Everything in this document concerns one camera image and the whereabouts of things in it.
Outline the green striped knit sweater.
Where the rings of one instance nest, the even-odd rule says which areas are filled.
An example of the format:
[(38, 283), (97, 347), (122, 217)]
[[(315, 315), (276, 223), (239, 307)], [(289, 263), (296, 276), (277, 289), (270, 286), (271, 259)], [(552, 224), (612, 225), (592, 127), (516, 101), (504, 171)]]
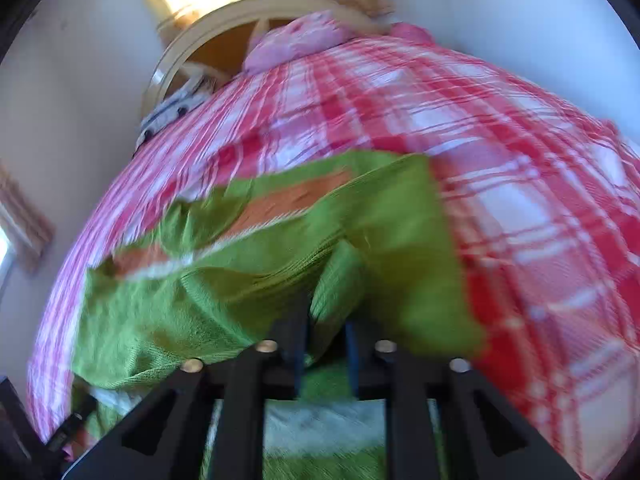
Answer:
[(380, 402), (349, 395), (330, 345), (351, 315), (421, 356), (484, 341), (423, 155), (353, 151), (176, 200), (156, 227), (86, 274), (75, 391), (104, 437), (179, 364), (217, 363), (310, 303), (298, 403), (268, 406), (269, 479), (379, 479)]

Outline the beige side window curtain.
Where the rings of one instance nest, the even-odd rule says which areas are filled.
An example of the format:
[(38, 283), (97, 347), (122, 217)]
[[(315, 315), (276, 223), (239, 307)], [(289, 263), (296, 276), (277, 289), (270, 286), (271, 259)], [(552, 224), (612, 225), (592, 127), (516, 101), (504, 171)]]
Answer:
[(35, 272), (53, 240), (54, 229), (4, 166), (1, 166), (0, 203), (1, 229), (9, 248), (24, 271)]

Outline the red white plaid bedspread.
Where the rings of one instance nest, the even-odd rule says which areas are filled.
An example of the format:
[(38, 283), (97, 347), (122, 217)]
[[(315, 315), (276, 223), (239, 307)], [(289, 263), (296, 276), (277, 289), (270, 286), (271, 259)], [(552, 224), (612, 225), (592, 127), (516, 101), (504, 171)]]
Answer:
[(176, 200), (347, 152), (423, 155), (484, 341), (467, 356), (585, 479), (639, 429), (639, 149), (505, 70), (358, 38), (230, 81), (142, 145), (67, 256), (29, 363), (40, 436), (67, 416), (87, 271)]

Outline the white car print pillow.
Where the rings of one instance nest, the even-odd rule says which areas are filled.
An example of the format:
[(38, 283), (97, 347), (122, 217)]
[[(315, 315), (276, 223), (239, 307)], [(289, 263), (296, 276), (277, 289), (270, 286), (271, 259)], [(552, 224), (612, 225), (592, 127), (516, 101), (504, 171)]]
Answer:
[(140, 122), (134, 152), (155, 138), (168, 126), (201, 106), (216, 89), (216, 79), (205, 74), (192, 76), (175, 93), (163, 99)]

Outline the cream arched wooden headboard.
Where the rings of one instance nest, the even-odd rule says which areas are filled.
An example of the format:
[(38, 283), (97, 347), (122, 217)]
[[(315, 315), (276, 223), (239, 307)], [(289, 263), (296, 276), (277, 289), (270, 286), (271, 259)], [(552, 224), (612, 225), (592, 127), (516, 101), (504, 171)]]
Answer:
[(186, 63), (200, 63), (234, 76), (242, 68), (254, 25), (264, 20), (283, 26), (314, 12), (329, 11), (347, 27), (365, 35), (382, 26), (363, 12), (334, 0), (242, 0), (206, 14), (180, 32), (165, 49), (142, 94), (143, 116), (177, 89), (175, 76)]

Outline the pink cloth beside bed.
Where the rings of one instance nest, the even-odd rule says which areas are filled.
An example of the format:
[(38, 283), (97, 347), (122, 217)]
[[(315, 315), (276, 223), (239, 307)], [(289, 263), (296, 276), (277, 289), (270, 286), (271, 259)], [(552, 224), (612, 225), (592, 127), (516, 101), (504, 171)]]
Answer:
[(417, 44), (425, 44), (426, 46), (434, 46), (436, 44), (434, 37), (427, 29), (406, 22), (391, 24), (388, 28), (388, 34), (396, 38), (416, 42)]

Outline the pink floral pillow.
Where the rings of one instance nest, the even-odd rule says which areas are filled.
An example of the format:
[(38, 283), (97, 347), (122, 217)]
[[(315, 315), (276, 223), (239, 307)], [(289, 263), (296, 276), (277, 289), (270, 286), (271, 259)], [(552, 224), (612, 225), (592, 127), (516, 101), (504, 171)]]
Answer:
[(242, 71), (256, 75), (355, 37), (356, 32), (337, 21), (331, 11), (306, 14), (274, 29), (269, 28), (266, 18), (261, 18), (250, 34)]

